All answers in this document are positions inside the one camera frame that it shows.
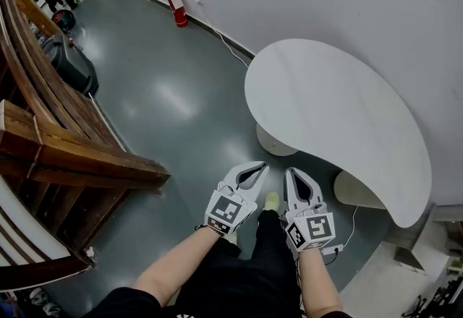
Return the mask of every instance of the black t-shirt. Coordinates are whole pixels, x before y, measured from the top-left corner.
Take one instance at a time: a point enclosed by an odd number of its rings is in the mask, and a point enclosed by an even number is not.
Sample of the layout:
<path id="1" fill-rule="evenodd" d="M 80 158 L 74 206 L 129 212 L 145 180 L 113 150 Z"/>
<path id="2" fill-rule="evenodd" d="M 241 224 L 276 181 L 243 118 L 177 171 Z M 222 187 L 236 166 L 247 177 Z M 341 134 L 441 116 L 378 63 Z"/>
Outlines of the black t-shirt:
<path id="1" fill-rule="evenodd" d="M 110 292 L 94 310 L 84 318 L 258 318 L 281 317 L 275 310 L 278 302 L 269 298 L 267 301 L 255 299 L 252 296 L 244 301 L 238 301 L 233 294 L 217 301 L 212 296 L 204 296 L 202 301 L 191 306 L 167 306 L 161 308 L 158 301 L 145 291 L 133 288 L 117 288 Z M 347 314 L 334 311 L 323 318 L 350 318 Z"/>

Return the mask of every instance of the person's left arm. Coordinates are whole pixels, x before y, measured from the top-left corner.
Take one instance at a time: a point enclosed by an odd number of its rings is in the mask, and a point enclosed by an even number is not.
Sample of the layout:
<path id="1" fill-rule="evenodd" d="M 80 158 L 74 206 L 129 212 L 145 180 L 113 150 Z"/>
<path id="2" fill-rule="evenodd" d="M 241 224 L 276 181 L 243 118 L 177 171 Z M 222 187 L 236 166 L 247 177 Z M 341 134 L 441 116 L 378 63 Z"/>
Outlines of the person's left arm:
<path id="1" fill-rule="evenodd" d="M 153 295 L 161 306 L 187 282 L 220 236 L 209 227 L 200 228 L 138 278 L 133 288 Z"/>

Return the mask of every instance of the gray floor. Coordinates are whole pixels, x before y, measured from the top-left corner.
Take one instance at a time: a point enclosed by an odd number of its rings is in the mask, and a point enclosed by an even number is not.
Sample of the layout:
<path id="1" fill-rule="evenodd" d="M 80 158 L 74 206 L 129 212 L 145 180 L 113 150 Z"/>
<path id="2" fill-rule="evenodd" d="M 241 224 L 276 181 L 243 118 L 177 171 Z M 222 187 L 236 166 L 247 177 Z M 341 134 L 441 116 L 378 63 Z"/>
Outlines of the gray floor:
<path id="1" fill-rule="evenodd" d="M 250 160 L 271 166 L 261 202 L 270 190 L 282 193 L 287 167 L 309 173 L 335 214 L 336 243 L 345 242 L 354 208 L 334 199 L 339 169 L 301 152 L 277 158 L 263 151 L 245 100 L 246 69 L 223 43 L 191 24 L 175 28 L 169 11 L 146 0 L 86 0 L 75 13 L 83 28 L 77 39 L 98 73 L 98 102 L 129 148 L 165 165 L 172 178 L 164 198 L 133 194 L 114 213 L 93 242 L 94 270 L 47 287 L 66 311 L 78 317 L 111 289 L 133 283 L 202 222 L 226 172 Z M 356 221 L 351 243 L 328 267 L 338 289 L 366 263 L 390 218 L 360 208 Z M 239 231 L 244 258 L 256 227 L 254 217 Z"/>

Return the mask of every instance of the curved tabletop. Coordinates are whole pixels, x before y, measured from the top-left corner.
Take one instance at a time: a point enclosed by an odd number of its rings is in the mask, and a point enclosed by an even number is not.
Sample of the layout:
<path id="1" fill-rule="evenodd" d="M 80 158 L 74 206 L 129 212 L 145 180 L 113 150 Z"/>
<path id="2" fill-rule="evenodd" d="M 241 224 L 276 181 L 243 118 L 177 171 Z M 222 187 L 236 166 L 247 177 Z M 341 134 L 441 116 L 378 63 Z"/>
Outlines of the curved tabletop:
<path id="1" fill-rule="evenodd" d="M 409 227 L 431 189 L 428 151 L 412 114 L 370 67 L 314 40 L 281 40 L 252 60 L 247 104 L 285 145 L 318 156 L 370 188 Z"/>

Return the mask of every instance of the table leg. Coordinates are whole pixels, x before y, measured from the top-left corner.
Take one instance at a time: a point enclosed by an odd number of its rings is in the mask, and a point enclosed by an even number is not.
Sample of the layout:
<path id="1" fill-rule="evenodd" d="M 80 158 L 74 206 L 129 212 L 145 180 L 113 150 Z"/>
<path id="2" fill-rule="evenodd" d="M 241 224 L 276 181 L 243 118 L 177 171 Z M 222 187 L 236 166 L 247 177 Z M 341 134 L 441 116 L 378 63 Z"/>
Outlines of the table leg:
<path id="1" fill-rule="evenodd" d="M 339 173 L 334 180 L 334 196 L 343 204 L 386 209 L 366 185 L 346 171 Z"/>
<path id="2" fill-rule="evenodd" d="M 290 156 L 299 151 L 273 138 L 269 133 L 263 130 L 263 128 L 259 124 L 256 124 L 255 130 L 260 145 L 263 147 L 265 151 L 269 152 L 272 155 Z"/>

